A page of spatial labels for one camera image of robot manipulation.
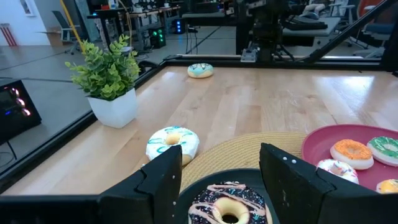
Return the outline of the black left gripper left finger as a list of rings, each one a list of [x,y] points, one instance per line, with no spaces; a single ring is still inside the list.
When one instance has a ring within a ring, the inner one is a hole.
[[[173,224],[181,177],[172,146],[100,194],[0,196],[0,224]]]

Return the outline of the chocolate donut with pink drizzle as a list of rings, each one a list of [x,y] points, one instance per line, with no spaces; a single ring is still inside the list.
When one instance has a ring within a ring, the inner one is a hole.
[[[263,196],[237,181],[207,186],[188,209],[188,224],[273,224]]]

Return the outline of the small white pink-sprinkled donut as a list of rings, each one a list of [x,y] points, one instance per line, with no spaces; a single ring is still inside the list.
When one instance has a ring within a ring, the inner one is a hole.
[[[345,180],[359,184],[357,172],[345,162],[334,159],[324,159],[318,162],[317,167]]]

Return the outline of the small orange iced donut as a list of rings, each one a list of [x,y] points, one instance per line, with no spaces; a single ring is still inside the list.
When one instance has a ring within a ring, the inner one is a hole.
[[[334,160],[345,162],[355,170],[366,170],[374,165],[370,148],[352,139],[340,140],[330,148]]]

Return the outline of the white donut with teal drizzle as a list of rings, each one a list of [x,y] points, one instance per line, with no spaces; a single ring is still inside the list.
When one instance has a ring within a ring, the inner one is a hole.
[[[191,162],[199,146],[200,140],[196,133],[180,126],[169,126],[155,132],[147,142],[146,156],[155,159],[172,146],[182,148],[182,165]]]

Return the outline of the small green iced donut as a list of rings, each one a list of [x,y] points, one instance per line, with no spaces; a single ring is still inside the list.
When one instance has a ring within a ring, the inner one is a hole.
[[[367,147],[372,151],[373,157],[386,165],[398,167],[398,139],[386,136],[372,138]]]

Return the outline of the small yellow iced donut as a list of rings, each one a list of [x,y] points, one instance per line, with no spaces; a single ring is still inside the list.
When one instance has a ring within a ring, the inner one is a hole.
[[[380,194],[398,194],[398,179],[387,179],[376,185],[376,192]]]

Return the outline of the large teal iced donut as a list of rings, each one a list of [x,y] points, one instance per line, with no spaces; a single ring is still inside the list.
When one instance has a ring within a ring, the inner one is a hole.
[[[208,63],[195,63],[187,68],[187,72],[191,78],[207,78],[213,75],[214,68]]]

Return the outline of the pink round plate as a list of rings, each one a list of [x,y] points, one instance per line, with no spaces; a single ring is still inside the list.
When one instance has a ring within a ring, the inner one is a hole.
[[[361,124],[336,124],[325,126],[311,132],[302,143],[302,159],[317,165],[320,160],[330,159],[330,148],[334,143],[343,139],[352,139],[367,144],[375,137],[390,137],[398,140],[398,131],[366,126]],[[379,161],[366,170],[359,170],[359,184],[371,190],[383,180],[398,179],[398,167],[392,167]]]

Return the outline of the dark grey round plate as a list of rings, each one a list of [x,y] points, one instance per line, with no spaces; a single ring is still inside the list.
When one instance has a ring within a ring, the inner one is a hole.
[[[197,180],[189,184],[179,195],[176,211],[175,224],[188,224],[188,209],[191,206],[195,196],[199,195],[208,185],[219,184],[220,182],[237,181],[245,184],[259,193],[265,200],[266,205],[272,216],[273,224],[280,224],[271,199],[266,191],[262,181],[262,174],[259,169],[231,169],[220,171]]]

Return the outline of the black computer case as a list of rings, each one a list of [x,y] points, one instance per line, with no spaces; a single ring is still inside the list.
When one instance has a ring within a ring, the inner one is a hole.
[[[41,123],[21,80],[0,80],[0,144]]]

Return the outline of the computer tower with green lights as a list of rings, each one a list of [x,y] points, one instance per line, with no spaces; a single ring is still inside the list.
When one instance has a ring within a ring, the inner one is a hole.
[[[150,44],[155,49],[166,46],[166,38],[163,27],[152,28],[148,30]]]

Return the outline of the cluttered black desk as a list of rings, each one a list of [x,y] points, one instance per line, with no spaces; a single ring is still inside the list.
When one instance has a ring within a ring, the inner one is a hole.
[[[116,33],[118,36],[123,34],[121,28],[121,21],[125,17],[127,22],[134,22],[135,25],[135,34],[136,38],[133,37],[133,33],[130,34],[131,40],[134,42],[131,44],[135,50],[142,51],[144,50],[144,39],[142,37],[142,33],[148,31],[149,29],[154,29],[158,26],[163,25],[165,27],[164,34],[169,33],[169,24],[177,19],[179,15],[173,17],[167,17],[167,13],[171,11],[176,11],[179,13],[181,6],[174,7],[161,7],[160,9],[151,9],[150,11],[143,12],[129,12],[126,15],[125,10],[123,8],[118,9],[108,9],[108,10],[97,10],[93,14],[87,16],[88,19],[99,19],[102,30],[104,33],[104,39],[107,43],[107,47],[111,43],[108,34],[108,28],[106,26],[106,21],[114,19],[116,25]]]

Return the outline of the red white striped sign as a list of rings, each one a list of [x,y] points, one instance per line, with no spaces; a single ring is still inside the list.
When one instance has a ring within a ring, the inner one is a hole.
[[[8,23],[1,23],[0,24],[0,30],[8,44],[8,46],[10,47],[15,47],[17,46],[17,42],[11,32],[11,27],[10,24]]]

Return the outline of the framed wall picture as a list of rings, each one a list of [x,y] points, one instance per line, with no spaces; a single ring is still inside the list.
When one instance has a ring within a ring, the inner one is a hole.
[[[35,17],[34,9],[31,6],[30,0],[20,0],[20,4],[23,8],[24,14],[27,17]]]

